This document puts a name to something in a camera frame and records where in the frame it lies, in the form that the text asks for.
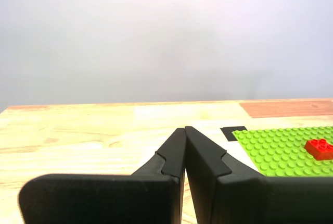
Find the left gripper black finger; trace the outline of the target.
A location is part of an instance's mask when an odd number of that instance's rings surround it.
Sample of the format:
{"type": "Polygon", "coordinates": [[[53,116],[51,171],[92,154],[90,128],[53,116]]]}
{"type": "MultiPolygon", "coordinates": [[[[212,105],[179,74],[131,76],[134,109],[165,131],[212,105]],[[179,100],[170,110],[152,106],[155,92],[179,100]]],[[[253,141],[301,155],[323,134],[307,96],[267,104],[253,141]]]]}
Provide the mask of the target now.
{"type": "Polygon", "coordinates": [[[194,127],[185,132],[198,223],[332,223],[331,177],[267,177],[194,127]]]}
{"type": "Polygon", "coordinates": [[[186,133],[176,129],[133,174],[48,174],[27,182],[25,223],[180,223],[186,133]]]}

